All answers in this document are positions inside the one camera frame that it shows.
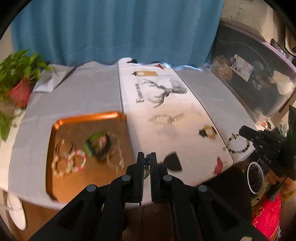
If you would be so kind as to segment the dark storage bin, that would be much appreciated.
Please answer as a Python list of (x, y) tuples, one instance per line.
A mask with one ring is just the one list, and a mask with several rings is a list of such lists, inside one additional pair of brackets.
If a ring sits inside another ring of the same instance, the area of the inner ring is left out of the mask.
[(221, 23), (210, 70), (255, 123), (272, 117), (295, 92), (295, 67), (258, 37)]

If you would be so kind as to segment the orange metal tray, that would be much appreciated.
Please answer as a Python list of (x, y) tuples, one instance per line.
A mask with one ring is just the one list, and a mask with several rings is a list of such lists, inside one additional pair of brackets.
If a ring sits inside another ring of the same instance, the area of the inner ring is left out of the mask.
[(67, 203), (89, 184), (109, 184), (134, 163), (124, 114), (111, 111), (59, 119), (49, 139), (46, 193)]

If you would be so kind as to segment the beige fabric storage box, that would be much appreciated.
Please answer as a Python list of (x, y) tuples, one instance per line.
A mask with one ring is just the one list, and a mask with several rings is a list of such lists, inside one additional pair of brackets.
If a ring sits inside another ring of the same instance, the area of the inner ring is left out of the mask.
[(241, 28), (270, 43), (285, 42), (285, 25), (265, 1), (226, 0), (221, 21)]

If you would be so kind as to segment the blue curtain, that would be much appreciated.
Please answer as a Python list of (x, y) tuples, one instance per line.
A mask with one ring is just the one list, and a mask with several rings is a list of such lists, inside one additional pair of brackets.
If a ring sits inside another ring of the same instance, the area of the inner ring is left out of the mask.
[(32, 1), (13, 20), (15, 50), (51, 63), (141, 63), (201, 66), (224, 1)]

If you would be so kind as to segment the white standing fan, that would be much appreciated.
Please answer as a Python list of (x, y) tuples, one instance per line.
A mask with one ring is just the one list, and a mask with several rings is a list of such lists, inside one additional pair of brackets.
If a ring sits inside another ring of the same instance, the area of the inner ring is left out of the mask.
[(26, 229), (26, 215), (23, 209), (23, 203), (18, 196), (12, 193), (4, 194), (1, 208), (8, 211), (11, 220), (19, 230)]

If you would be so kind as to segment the potted green plant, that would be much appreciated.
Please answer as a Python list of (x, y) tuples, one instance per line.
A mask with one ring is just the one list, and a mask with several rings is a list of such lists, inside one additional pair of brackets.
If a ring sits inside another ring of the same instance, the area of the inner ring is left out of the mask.
[(28, 52), (28, 49), (21, 49), (1, 62), (1, 141), (6, 141), (11, 128), (16, 126), (15, 111), (27, 107), (42, 72), (54, 71), (42, 55)]

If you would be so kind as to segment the white printed table runner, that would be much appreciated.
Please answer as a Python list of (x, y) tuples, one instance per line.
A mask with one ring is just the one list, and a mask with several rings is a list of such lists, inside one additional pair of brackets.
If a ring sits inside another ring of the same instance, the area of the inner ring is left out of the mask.
[(136, 153), (154, 152), (160, 163), (176, 154), (181, 169), (170, 174), (188, 185), (209, 180), (233, 165), (217, 126), (172, 68), (122, 58), (118, 71), (123, 112)]

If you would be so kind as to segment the grey table cloth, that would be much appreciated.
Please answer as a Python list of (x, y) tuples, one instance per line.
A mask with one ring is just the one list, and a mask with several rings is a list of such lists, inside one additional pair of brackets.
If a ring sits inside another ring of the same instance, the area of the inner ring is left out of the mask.
[[(245, 138), (231, 140), (231, 137), (242, 126), (254, 128), (254, 123), (237, 98), (208, 68), (172, 69), (217, 126), (233, 164), (244, 161), (254, 151), (253, 145), (247, 144)], [(85, 63), (53, 91), (34, 91), (10, 153), (6, 190), (39, 206), (61, 208), (66, 203), (52, 200), (45, 187), (53, 124), (59, 119), (111, 111), (124, 114), (118, 62), (113, 65)]]

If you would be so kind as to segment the green black jewelry piece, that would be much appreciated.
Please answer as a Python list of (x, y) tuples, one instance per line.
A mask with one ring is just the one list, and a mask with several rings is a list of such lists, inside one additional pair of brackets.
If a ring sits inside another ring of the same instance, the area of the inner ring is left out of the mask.
[(84, 143), (84, 149), (89, 157), (98, 162), (103, 162), (111, 149), (111, 139), (107, 131), (91, 135)]

